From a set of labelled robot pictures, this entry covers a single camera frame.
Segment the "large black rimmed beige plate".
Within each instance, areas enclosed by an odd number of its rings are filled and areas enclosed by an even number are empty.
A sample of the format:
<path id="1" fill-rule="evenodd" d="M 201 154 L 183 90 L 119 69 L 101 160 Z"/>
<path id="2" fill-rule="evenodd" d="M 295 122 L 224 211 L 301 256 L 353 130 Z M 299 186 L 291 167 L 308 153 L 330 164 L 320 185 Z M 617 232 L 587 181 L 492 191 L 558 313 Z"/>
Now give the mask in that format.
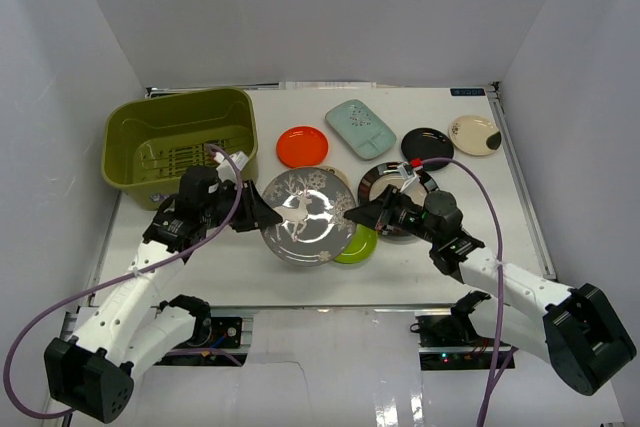
<path id="1" fill-rule="evenodd" d="M 357 188 L 357 200 L 359 205 L 375 200 L 383 193 L 388 185 L 401 189 L 405 179 L 399 171 L 400 162 L 386 162 L 369 169 L 361 178 Z M 417 173 L 414 180 L 403 193 L 408 195 L 412 202 L 422 206 L 427 194 L 437 191 L 438 184 L 433 177 L 424 171 Z"/>

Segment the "grey plate with reindeer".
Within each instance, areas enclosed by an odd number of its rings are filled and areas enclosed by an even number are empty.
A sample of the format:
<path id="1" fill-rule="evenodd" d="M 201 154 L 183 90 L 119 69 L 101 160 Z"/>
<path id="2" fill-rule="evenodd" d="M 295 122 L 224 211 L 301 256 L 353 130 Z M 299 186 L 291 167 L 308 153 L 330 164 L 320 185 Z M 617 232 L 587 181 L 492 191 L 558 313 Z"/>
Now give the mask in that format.
<path id="1" fill-rule="evenodd" d="M 263 229 L 262 238 L 282 261 L 298 267 L 325 264 L 341 255 L 356 233 L 344 217 L 356 206 L 349 186 L 317 167 L 287 170 L 266 186 L 263 199 L 281 222 Z"/>

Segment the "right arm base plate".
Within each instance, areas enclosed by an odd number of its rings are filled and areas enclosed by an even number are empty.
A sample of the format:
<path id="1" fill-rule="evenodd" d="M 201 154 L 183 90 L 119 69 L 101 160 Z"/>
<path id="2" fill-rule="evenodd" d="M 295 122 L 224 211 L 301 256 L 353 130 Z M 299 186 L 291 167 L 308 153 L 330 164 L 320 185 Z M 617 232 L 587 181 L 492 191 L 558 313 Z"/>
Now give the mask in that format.
<path id="1" fill-rule="evenodd" d="M 417 316 L 409 330 L 418 336 L 419 362 L 423 372 L 490 368 L 494 341 L 457 330 L 449 315 Z"/>

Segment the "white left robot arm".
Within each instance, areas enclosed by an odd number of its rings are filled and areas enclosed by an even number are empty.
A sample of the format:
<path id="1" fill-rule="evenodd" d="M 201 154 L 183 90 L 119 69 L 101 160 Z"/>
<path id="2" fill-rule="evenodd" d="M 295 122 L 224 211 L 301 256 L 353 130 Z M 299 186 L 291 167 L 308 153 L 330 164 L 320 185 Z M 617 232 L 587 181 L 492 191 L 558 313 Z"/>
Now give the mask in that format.
<path id="1" fill-rule="evenodd" d="M 264 230 L 282 220 L 253 182 L 232 167 L 192 166 L 142 236 L 125 280 L 68 340 L 44 353 L 51 396 L 108 424 L 125 409 L 135 382 L 172 349 L 196 348 L 211 334 L 211 307 L 197 297 L 161 298 L 210 230 Z"/>

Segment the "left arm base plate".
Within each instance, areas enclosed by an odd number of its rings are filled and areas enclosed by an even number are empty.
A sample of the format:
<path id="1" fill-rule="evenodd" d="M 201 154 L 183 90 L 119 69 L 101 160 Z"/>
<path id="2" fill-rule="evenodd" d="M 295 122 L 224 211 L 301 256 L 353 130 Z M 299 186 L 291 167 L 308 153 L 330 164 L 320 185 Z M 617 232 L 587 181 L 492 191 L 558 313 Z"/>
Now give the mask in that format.
<path id="1" fill-rule="evenodd" d="M 241 317 L 211 317 L 195 340 L 178 344 L 156 366 L 242 367 L 247 359 L 242 331 Z"/>

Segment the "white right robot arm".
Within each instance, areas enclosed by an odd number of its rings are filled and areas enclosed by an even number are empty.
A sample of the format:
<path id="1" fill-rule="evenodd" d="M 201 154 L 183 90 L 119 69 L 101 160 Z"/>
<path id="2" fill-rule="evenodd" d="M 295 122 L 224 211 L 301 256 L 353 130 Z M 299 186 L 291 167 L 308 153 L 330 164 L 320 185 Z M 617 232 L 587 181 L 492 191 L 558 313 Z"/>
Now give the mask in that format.
<path id="1" fill-rule="evenodd" d="M 448 192 L 432 192 L 417 205 L 388 187 L 344 216 L 372 230 L 396 228 L 430 243 L 435 267 L 471 289 L 449 315 L 452 335 L 463 345 L 499 334 L 503 343 L 548 363 L 566 385 L 586 396 L 637 355 L 601 289 L 589 283 L 570 287 L 501 263 L 463 229 L 463 214 Z"/>

